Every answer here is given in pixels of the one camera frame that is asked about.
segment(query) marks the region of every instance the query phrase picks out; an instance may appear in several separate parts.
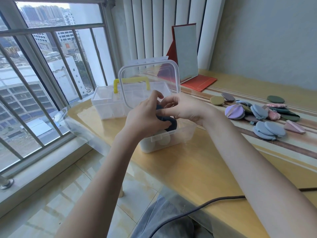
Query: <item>table leg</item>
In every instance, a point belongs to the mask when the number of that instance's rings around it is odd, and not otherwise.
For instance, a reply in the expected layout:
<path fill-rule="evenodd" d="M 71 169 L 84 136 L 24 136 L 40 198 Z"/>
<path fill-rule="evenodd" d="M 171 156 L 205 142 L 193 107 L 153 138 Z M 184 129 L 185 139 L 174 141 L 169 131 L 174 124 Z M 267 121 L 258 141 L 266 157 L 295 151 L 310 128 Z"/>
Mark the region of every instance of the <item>table leg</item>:
<path fill-rule="evenodd" d="M 119 198 L 121 198 L 123 196 L 123 190 L 122 190 L 122 186 L 121 186 L 121 190 L 120 190 L 120 193 L 119 193 Z"/>

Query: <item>hand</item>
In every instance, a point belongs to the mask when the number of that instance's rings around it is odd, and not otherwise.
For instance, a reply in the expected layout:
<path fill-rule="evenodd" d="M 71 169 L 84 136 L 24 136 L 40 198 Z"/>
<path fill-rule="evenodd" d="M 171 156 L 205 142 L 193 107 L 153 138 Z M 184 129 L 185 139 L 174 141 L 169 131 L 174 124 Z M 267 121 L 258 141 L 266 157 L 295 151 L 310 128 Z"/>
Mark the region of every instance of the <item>hand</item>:
<path fill-rule="evenodd" d="M 189 119 L 200 126 L 203 126 L 204 119 L 208 118 L 208 112 L 213 109 L 212 106 L 184 93 L 168 96 L 160 105 L 163 109 L 156 111 L 158 116 Z"/>
<path fill-rule="evenodd" d="M 142 101 L 129 112 L 124 126 L 127 134 L 141 140 L 171 125 L 170 121 L 161 121 L 156 117 L 158 98 L 163 99 L 164 96 L 159 91 L 154 90 L 147 100 Z"/>

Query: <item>yellow handle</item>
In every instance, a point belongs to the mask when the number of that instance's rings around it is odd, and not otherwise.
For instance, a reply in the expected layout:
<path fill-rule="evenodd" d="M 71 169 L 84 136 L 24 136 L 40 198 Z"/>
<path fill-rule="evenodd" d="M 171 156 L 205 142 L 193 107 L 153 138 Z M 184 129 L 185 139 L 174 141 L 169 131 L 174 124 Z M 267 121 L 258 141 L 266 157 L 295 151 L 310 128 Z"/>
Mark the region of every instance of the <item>yellow handle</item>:
<path fill-rule="evenodd" d="M 146 90 L 150 90 L 150 82 L 149 82 L 148 77 L 123 78 L 121 80 L 122 80 L 123 83 L 134 83 L 134 82 L 145 81 L 146 82 Z M 115 79 L 113 81 L 113 92 L 115 94 L 118 93 L 118 83 L 119 83 L 119 79 Z"/>

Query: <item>transparent lid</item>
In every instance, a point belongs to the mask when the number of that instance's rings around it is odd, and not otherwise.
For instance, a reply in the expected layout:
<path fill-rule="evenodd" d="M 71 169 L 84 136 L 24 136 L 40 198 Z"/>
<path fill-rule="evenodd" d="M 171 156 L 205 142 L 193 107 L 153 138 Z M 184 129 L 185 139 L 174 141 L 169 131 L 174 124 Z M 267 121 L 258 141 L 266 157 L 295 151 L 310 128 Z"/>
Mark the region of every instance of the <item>transparent lid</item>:
<path fill-rule="evenodd" d="M 177 64 L 168 57 L 133 60 L 119 71 L 120 86 L 125 104 L 135 108 L 153 90 L 167 97 L 180 92 Z"/>

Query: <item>tile floor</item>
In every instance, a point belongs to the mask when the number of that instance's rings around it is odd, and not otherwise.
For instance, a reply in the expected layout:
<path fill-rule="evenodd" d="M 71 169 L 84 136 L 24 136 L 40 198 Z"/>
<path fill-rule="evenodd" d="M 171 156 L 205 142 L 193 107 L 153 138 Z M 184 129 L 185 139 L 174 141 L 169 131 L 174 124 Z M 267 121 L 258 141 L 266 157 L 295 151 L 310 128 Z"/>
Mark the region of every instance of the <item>tile floor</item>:
<path fill-rule="evenodd" d="M 105 159 L 92 150 L 0 219 L 0 237 L 53 237 Z M 128 238 L 162 184 L 130 163 L 108 237 Z"/>

